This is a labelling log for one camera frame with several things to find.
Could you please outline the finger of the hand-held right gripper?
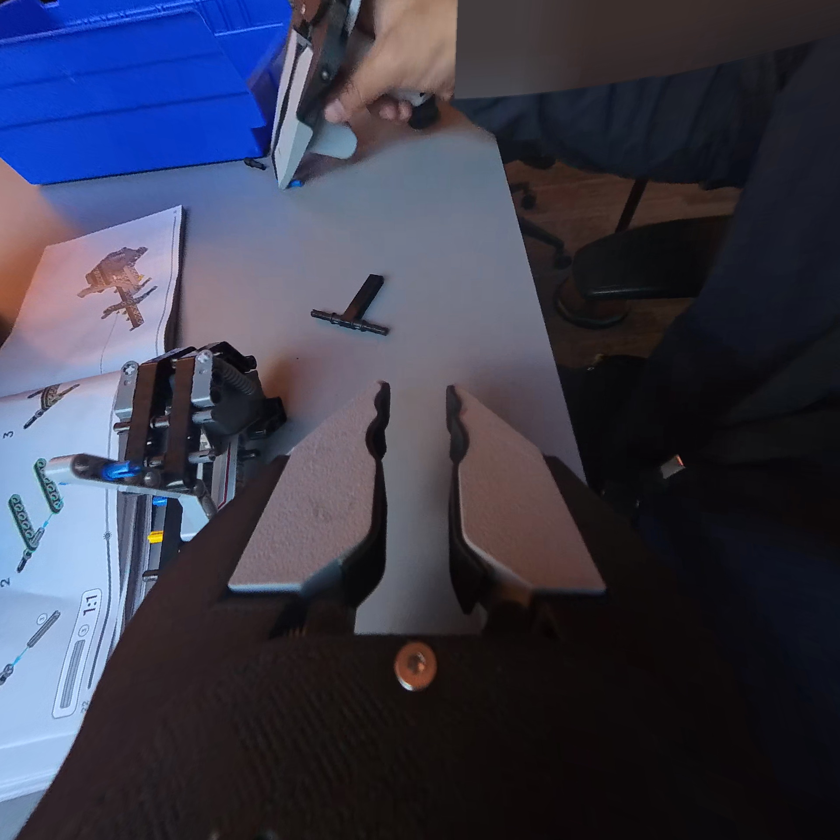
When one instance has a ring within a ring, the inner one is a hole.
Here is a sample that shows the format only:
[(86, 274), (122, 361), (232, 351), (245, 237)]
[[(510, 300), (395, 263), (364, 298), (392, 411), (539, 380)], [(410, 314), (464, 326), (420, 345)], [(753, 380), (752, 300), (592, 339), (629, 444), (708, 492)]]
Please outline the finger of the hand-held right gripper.
[(348, 160), (354, 156), (358, 139), (346, 123), (320, 122), (313, 131), (308, 152), (335, 160)]
[(297, 179), (308, 144), (338, 79), (349, 42), (350, 3), (320, 2), (290, 28), (276, 100), (270, 159), (281, 191)]

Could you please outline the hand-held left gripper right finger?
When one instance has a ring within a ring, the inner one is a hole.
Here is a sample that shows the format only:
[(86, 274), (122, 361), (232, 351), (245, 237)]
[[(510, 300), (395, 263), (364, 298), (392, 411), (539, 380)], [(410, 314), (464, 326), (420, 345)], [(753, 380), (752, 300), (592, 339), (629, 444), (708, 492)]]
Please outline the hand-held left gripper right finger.
[(446, 422), (449, 576), (461, 611), (604, 595), (543, 452), (459, 385), (447, 388)]

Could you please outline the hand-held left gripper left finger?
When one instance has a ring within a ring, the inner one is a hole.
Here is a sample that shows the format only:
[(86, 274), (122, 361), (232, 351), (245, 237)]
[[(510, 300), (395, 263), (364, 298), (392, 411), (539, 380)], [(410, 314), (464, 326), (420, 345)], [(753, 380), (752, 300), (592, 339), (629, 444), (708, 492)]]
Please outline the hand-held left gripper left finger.
[(354, 610), (385, 570), (391, 387), (374, 381), (294, 447), (228, 581), (237, 595), (326, 595)]

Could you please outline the black lego axle piece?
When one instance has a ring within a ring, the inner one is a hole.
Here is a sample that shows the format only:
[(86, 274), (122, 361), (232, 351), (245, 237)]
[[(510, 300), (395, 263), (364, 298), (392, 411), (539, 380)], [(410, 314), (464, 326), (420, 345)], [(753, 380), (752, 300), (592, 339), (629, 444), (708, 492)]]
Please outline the black lego axle piece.
[(387, 336), (390, 332), (389, 328), (366, 320), (364, 317), (383, 285), (383, 276), (371, 274), (342, 313), (312, 309), (311, 317), (342, 329)]

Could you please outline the partly built lego model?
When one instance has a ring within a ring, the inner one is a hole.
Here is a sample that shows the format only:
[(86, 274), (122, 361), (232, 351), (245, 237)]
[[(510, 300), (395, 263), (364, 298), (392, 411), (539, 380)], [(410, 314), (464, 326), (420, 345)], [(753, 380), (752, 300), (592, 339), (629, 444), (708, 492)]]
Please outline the partly built lego model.
[(137, 499), (129, 536), (148, 584), (234, 498), (259, 445), (287, 421), (281, 399), (265, 394), (255, 357), (227, 342), (127, 362), (113, 414), (116, 456), (53, 458), (45, 477)]

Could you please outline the lego instruction booklet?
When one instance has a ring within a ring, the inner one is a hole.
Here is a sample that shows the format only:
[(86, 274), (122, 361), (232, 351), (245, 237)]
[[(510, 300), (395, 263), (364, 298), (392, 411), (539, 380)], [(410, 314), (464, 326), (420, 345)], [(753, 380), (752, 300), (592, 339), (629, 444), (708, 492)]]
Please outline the lego instruction booklet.
[(2, 802), (53, 780), (116, 644), (117, 492), (46, 468), (119, 457), (122, 367), (165, 351), (182, 230), (175, 206), (46, 247), (2, 346)]

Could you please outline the person's right hand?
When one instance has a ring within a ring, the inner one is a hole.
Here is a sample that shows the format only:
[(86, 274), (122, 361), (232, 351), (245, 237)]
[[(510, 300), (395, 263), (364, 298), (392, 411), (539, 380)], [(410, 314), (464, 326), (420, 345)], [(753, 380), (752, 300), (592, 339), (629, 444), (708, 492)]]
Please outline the person's right hand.
[(391, 122), (413, 112), (397, 91), (455, 92), (457, 1), (363, 1), (357, 25), (373, 38), (369, 51), (324, 109), (330, 123), (371, 111)]

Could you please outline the blue plastic storage bin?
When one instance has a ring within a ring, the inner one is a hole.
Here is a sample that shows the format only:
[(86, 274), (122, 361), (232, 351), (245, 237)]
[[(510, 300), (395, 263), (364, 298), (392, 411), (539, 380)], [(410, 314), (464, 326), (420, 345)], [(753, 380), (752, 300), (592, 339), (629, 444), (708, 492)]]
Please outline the blue plastic storage bin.
[(284, 1), (1, 5), (1, 157), (34, 185), (268, 153)]

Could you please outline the black office chair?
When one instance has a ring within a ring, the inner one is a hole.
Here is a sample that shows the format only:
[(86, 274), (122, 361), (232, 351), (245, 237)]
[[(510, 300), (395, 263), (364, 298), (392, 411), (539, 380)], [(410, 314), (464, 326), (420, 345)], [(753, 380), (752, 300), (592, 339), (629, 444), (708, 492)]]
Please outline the black office chair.
[(632, 301), (696, 298), (704, 286), (732, 216), (631, 227), (647, 185), (647, 179), (636, 180), (614, 232), (574, 256), (561, 238), (518, 214), (523, 237), (551, 247), (554, 267), (565, 270), (553, 294), (562, 320), (582, 329), (610, 329), (627, 318)]

